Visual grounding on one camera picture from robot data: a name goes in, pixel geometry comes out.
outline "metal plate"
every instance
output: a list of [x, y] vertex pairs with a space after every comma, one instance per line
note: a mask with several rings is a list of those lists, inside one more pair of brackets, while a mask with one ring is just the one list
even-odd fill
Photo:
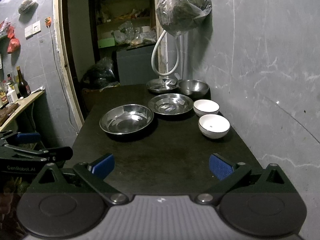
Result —
[[157, 114], [178, 115], [189, 112], [193, 108], [193, 101], [181, 94], [163, 94], [152, 98], [148, 106]]
[[130, 134], [147, 127], [153, 117], [153, 112], [146, 106], [124, 105], [107, 112], [100, 119], [100, 127], [110, 134]]
[[146, 84], [147, 89], [156, 94], [172, 92], [178, 88], [178, 82], [171, 78], [157, 78]]

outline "white logo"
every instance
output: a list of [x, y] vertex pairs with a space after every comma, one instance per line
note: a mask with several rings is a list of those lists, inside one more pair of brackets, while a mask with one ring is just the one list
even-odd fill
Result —
[[166, 201], [166, 199], [163, 198], [163, 197], [160, 197], [160, 198], [157, 198], [157, 201], [158, 201], [159, 203], [162, 203], [162, 202]]

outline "metal screw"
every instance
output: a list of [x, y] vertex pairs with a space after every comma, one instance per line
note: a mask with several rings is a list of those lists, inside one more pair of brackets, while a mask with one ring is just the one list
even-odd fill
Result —
[[114, 203], [123, 203], [127, 200], [127, 197], [125, 194], [115, 193], [110, 197], [110, 199]]
[[197, 196], [198, 201], [202, 203], [207, 203], [213, 200], [213, 197], [208, 193], [202, 193]]

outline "ceramic bowl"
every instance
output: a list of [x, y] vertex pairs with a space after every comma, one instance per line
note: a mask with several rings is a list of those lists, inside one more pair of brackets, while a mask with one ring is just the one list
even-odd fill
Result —
[[221, 115], [206, 114], [199, 118], [199, 129], [203, 135], [210, 139], [218, 139], [225, 136], [229, 129], [229, 121]]
[[199, 117], [205, 114], [217, 114], [219, 111], [219, 105], [212, 100], [200, 99], [193, 103], [193, 110]]

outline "white hose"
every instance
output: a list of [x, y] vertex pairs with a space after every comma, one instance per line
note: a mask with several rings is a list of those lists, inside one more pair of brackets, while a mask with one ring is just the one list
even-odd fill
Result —
[[163, 37], [165, 36], [165, 34], [167, 33], [167, 31], [163, 31], [155, 45], [155, 48], [153, 49], [153, 52], [152, 52], [152, 56], [151, 56], [151, 66], [152, 66], [152, 69], [153, 71], [159, 75], [159, 76], [162, 76], [162, 77], [165, 77], [165, 76], [169, 76], [170, 74], [172, 74], [178, 67], [179, 65], [179, 62], [180, 62], [180, 53], [179, 53], [179, 45], [178, 45], [178, 40], [175, 39], [174, 43], [176, 45], [176, 50], [177, 50], [177, 62], [176, 64], [174, 65], [173, 69], [170, 70], [168, 73], [160, 73], [157, 69], [156, 69], [156, 65], [155, 65], [155, 57], [156, 57], [156, 53], [157, 53], [157, 50], [158, 50], [158, 47], [160, 45], [160, 42], [162, 41]]

